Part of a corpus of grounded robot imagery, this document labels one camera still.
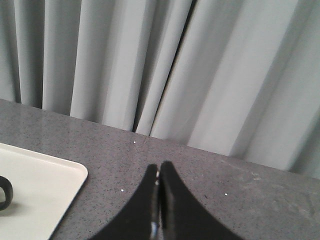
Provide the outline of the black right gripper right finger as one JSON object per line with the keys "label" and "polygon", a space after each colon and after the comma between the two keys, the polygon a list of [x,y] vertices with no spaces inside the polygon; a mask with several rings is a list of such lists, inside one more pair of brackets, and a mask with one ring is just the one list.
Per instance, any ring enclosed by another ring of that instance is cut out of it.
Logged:
{"label": "black right gripper right finger", "polygon": [[160,167],[160,203],[165,240],[240,240],[192,195],[174,165]]}

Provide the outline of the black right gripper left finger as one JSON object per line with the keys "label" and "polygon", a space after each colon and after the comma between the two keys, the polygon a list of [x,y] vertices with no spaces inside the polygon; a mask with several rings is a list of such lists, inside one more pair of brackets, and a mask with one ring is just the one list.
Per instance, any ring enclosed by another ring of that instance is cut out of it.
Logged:
{"label": "black right gripper left finger", "polygon": [[159,231],[159,171],[149,164],[129,201],[92,240],[157,240]]}

